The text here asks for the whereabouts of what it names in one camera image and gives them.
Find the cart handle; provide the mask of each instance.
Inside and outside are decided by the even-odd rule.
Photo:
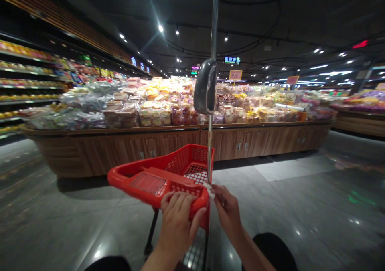
[[[215,88],[217,84],[217,62],[207,59],[197,76],[194,90],[194,108],[198,113],[211,115],[215,111]]]

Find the yellow sign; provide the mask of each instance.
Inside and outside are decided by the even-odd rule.
[[[231,70],[230,71],[229,80],[240,81],[241,78],[242,78],[242,70],[239,70],[239,71]]]
[[[385,89],[385,83],[379,83],[376,89]]]

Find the ceiling light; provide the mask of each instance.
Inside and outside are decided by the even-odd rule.
[[[328,65],[322,65],[322,66],[318,66],[318,67],[312,67],[310,69],[319,69],[319,68],[322,68],[322,67],[327,67]]]

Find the wooden display counter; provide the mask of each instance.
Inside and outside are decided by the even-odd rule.
[[[338,110],[334,128],[385,138],[385,115]]]
[[[214,125],[215,160],[314,150],[332,123]],[[36,142],[52,171],[67,178],[102,176],[112,167],[166,155],[186,144],[207,145],[207,125],[23,132]]]

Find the digital display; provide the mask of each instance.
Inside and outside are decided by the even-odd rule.
[[[223,62],[239,65],[241,63],[241,59],[239,57],[224,57]]]

